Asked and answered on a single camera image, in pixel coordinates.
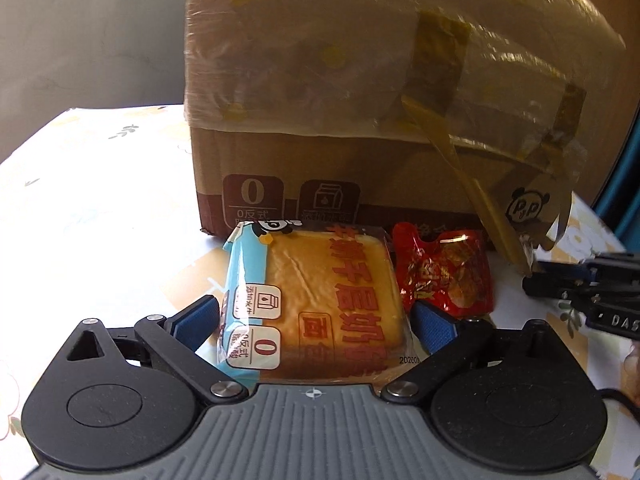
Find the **blue packaged bread cake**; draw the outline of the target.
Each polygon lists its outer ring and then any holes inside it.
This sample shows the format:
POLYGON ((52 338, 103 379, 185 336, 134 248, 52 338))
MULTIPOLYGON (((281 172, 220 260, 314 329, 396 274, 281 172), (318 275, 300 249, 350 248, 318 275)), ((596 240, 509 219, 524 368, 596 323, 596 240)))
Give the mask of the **blue packaged bread cake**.
POLYGON ((224 248, 216 364, 243 385, 382 385, 420 363, 384 230, 244 221, 224 248))

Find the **red snack packet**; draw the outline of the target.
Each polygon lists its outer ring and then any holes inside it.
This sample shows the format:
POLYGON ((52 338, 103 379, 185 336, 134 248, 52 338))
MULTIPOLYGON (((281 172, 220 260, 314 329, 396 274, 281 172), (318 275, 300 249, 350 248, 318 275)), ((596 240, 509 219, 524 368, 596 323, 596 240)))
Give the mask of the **red snack packet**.
POLYGON ((495 307, 485 237, 477 230, 445 231, 422 240, 418 227, 400 222, 392 231, 402 304, 418 302, 453 318, 479 318, 495 307))

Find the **floral checkered tablecloth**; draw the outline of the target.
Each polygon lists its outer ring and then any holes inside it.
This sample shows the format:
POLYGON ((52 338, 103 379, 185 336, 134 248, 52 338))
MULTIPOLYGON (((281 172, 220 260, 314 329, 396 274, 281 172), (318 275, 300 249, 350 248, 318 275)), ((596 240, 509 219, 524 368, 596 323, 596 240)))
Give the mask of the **floral checkered tablecloth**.
MULTIPOLYGON (((220 244, 201 231, 182 105, 72 108, 2 162, 1 479, 37 466, 22 407, 77 323, 131 326, 209 292, 220 300, 220 244)), ((585 326, 570 338, 568 308, 529 300, 508 264, 490 264, 500 327, 547 315, 596 386, 636 388, 630 342, 585 326)), ((639 427, 615 404, 593 465, 600 479, 639 479, 639 427)))

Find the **blue curtain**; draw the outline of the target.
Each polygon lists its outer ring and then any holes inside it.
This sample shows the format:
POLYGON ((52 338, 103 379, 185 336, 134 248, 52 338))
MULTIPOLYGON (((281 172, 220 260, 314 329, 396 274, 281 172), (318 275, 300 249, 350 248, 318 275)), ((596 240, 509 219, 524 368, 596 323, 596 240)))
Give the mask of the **blue curtain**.
POLYGON ((620 239, 639 229, 639 111, 596 201, 594 211, 620 239))

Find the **cardboard box with plastic liner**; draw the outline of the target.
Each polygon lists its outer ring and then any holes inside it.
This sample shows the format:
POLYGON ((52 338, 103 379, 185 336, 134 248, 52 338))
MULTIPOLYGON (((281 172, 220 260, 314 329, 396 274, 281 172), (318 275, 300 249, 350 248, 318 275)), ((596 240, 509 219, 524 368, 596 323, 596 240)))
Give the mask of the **cardboard box with plastic liner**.
POLYGON ((204 231, 477 226, 563 236, 625 43, 590 0, 188 0, 204 231))

